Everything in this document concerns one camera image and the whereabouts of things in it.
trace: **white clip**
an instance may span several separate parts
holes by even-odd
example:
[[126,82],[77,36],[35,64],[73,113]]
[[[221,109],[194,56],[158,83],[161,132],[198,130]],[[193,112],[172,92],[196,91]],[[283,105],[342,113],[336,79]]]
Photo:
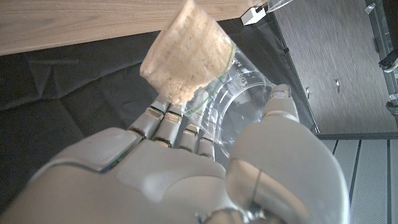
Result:
[[264,8],[262,8],[261,11],[256,12],[257,8],[258,7],[252,7],[245,14],[243,14],[241,17],[243,25],[254,24],[266,16],[267,13]]

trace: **door handle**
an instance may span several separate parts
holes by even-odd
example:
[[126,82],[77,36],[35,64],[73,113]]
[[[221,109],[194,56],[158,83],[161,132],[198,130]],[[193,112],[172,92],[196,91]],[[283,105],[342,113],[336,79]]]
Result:
[[306,87],[305,92],[307,93],[307,99],[310,99],[310,87]]
[[337,86],[337,93],[340,93],[340,81],[338,79],[335,80]]

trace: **cabinet door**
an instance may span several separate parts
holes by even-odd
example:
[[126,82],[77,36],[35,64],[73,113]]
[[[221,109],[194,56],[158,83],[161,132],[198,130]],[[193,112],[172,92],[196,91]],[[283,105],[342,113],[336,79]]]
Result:
[[397,131],[365,7],[363,0],[307,0],[275,12],[321,134]]

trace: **white robotic arm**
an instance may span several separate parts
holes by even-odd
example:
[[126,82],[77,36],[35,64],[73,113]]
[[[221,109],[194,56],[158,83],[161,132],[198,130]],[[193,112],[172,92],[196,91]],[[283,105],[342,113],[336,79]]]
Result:
[[289,87],[237,138],[227,171],[158,97],[128,131],[110,128],[43,166],[0,223],[348,223],[343,173],[299,123]]

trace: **black cloth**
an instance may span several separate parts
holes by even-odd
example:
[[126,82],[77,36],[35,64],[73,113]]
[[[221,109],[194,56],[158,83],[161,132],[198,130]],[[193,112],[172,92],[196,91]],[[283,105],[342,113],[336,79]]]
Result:
[[[301,122],[313,121],[273,15],[220,22],[273,83],[292,87]],[[109,127],[126,129],[157,96],[139,66],[159,32],[0,57],[0,211],[63,148]],[[216,160],[226,165],[220,150]]]

